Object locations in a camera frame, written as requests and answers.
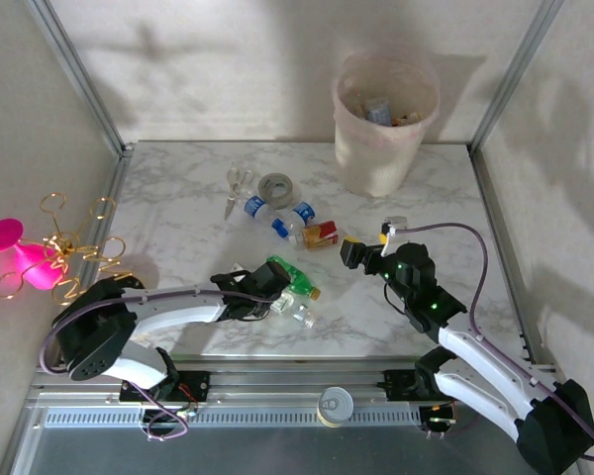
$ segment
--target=duct tape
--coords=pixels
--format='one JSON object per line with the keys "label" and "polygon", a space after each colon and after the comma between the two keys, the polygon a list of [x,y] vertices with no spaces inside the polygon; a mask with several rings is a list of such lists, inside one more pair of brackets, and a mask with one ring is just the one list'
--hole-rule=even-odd
{"label": "duct tape", "polygon": [[269,173],[259,180],[259,196],[271,208],[281,210],[290,205],[293,198],[293,182],[283,173]]}

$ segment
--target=scissors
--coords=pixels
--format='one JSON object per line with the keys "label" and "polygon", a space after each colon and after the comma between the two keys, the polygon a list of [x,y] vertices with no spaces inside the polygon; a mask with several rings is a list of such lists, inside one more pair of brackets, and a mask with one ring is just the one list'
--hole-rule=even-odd
{"label": "scissors", "polygon": [[227,199],[227,208],[225,208],[225,219],[229,217],[234,206],[236,206],[240,190],[253,181],[253,172],[232,167],[227,172],[227,181],[229,181],[229,198]]}

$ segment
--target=plastic bottle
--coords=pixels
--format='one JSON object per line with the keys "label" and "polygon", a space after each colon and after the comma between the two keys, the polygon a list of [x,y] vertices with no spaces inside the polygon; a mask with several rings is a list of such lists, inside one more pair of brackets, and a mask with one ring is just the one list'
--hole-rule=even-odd
{"label": "plastic bottle", "polygon": [[271,304],[270,310],[277,315],[293,317],[307,329],[315,324],[316,317],[313,311],[301,302],[297,295],[288,290],[284,290]]}
{"label": "plastic bottle", "polygon": [[313,210],[313,208],[308,203],[302,201],[295,208],[293,208],[290,213],[284,216],[282,221],[284,222],[288,233],[295,235],[310,225],[314,219],[315,210]]}
{"label": "plastic bottle", "polygon": [[319,298],[321,290],[311,284],[308,277],[306,277],[306,274],[297,267],[289,264],[278,255],[271,255],[266,260],[277,262],[286,270],[286,272],[288,272],[288,275],[290,275],[290,285],[288,286],[288,290],[297,295],[306,295],[312,300],[317,300]]}
{"label": "plastic bottle", "polygon": [[271,226],[281,238],[288,238],[290,233],[282,217],[252,190],[245,188],[240,191],[238,205],[244,207],[245,212],[258,223]]}

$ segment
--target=trash bin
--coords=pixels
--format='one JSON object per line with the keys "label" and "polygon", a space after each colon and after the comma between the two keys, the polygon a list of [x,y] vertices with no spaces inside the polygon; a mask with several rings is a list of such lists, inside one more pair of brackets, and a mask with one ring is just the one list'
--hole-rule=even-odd
{"label": "trash bin", "polygon": [[[386,127],[360,117],[366,101],[386,98],[392,119],[415,122]],[[381,197],[405,179],[425,132],[436,119],[440,83],[420,54],[397,45],[353,54],[333,81],[335,154],[339,178],[352,193]]]}

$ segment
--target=can lid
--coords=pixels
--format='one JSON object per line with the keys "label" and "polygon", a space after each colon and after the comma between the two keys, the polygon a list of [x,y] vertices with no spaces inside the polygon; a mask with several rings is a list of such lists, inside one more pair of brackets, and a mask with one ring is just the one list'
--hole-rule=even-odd
{"label": "can lid", "polygon": [[324,424],[340,425],[354,412],[354,401],[344,388],[328,388],[319,397],[317,411]]}

